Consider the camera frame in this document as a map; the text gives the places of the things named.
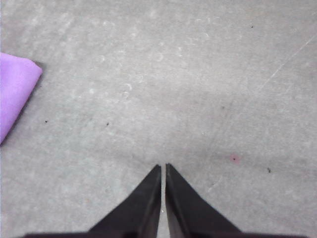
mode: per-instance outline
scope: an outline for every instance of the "gray concrete surface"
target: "gray concrete surface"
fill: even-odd
[[[1,51],[45,65],[1,237],[85,231],[166,162],[244,231],[317,237],[317,1],[3,0]]]

